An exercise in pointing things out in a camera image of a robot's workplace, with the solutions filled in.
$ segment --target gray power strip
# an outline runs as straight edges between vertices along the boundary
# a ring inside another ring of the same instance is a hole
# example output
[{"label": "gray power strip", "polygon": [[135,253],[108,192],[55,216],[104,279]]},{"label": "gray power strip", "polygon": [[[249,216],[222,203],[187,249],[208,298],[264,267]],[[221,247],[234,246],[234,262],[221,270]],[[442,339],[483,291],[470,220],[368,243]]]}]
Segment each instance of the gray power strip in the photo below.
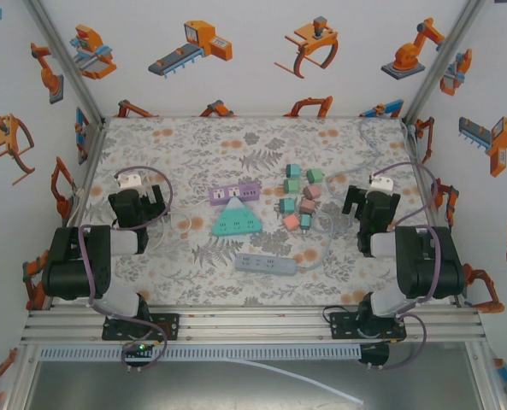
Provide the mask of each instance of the gray power strip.
[{"label": "gray power strip", "polygon": [[297,261],[278,256],[236,254],[237,271],[271,273],[273,275],[291,276],[297,273]]}]

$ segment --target small colored block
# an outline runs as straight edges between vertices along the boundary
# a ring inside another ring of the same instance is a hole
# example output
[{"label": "small colored block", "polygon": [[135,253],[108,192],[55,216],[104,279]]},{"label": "small colored block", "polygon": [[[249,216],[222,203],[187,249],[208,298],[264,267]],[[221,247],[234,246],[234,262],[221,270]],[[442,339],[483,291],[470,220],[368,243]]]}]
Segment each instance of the small colored block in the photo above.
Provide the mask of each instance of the small colored block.
[{"label": "small colored block", "polygon": [[318,199],[321,196],[321,189],[318,185],[308,185],[303,189],[306,199]]},{"label": "small colored block", "polygon": [[323,181],[323,172],[320,171],[319,168],[310,169],[306,173],[306,178],[308,178],[308,182],[311,184],[319,184],[321,181]]},{"label": "small colored block", "polygon": [[303,198],[301,201],[301,206],[298,209],[298,212],[301,214],[312,215],[315,211],[315,202],[310,199]]},{"label": "small colored block", "polygon": [[288,178],[300,178],[301,176],[301,167],[297,164],[287,164],[286,167],[286,176]]},{"label": "small colored block", "polygon": [[284,181],[284,192],[286,194],[298,194],[300,188],[298,187],[298,181],[295,179],[286,179]]},{"label": "small colored block", "polygon": [[289,215],[284,218],[284,225],[286,226],[288,231],[295,231],[297,228],[301,226],[300,221],[297,218],[297,215]]},{"label": "small colored block", "polygon": [[307,214],[302,214],[300,224],[301,224],[301,229],[303,231],[310,229],[310,226],[312,225],[312,217]]},{"label": "small colored block", "polygon": [[295,212],[295,201],[292,199],[280,199],[280,212],[282,214],[292,214]]}]

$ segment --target gray floor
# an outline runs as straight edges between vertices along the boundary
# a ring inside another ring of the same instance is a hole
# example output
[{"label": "gray floor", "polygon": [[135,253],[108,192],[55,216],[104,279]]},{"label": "gray floor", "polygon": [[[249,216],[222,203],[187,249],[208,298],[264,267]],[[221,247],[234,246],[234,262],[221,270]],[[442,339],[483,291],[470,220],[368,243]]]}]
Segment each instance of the gray floor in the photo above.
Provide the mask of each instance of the gray floor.
[{"label": "gray floor", "polygon": [[[411,352],[392,347],[391,361]],[[352,361],[270,361],[364,401],[351,401],[274,372],[233,363],[162,363],[126,373],[118,363],[43,363],[29,408],[61,409],[478,409],[469,363],[457,343],[428,344],[411,365],[367,373]]]}]

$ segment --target purple power strip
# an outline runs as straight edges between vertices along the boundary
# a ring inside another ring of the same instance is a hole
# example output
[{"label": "purple power strip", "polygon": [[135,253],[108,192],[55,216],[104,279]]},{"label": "purple power strip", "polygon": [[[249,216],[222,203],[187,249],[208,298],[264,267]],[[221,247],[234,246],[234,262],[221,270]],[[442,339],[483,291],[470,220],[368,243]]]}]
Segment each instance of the purple power strip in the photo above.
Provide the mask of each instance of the purple power strip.
[{"label": "purple power strip", "polygon": [[216,188],[208,188],[209,203],[211,205],[225,205],[230,198],[236,196],[240,201],[258,201],[261,191],[256,182],[250,184],[236,184],[217,186]]}]

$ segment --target power strip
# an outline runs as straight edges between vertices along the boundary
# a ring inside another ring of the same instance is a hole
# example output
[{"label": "power strip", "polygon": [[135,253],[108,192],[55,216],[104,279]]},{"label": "power strip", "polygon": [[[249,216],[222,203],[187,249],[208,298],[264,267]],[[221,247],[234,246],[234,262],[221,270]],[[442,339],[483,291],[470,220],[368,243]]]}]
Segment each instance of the power strip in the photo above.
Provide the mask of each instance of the power strip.
[{"label": "power strip", "polygon": [[278,256],[236,254],[234,266],[237,271],[271,273],[280,276],[292,276],[297,273],[297,261]]},{"label": "power strip", "polygon": [[209,203],[213,206],[225,205],[231,198],[238,198],[242,202],[258,201],[261,195],[259,184],[235,184],[208,188]]}]

